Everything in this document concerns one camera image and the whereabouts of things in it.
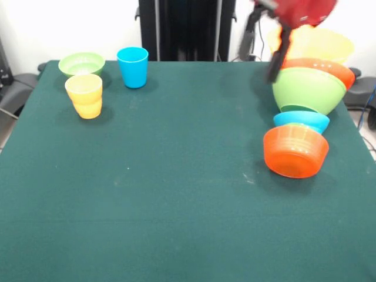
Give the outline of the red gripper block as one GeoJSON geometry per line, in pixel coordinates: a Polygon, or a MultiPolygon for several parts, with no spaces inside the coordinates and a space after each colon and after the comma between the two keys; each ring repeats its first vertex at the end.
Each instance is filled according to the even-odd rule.
{"type": "Polygon", "coordinates": [[[272,18],[278,18],[283,24],[280,32],[281,43],[272,55],[267,70],[267,82],[274,83],[290,47],[292,29],[302,25],[317,26],[322,23],[335,8],[336,0],[290,0],[290,1],[255,1],[262,7],[255,7],[249,15],[240,42],[238,56],[241,61],[249,61],[254,51],[256,23],[266,8],[272,18]]]}

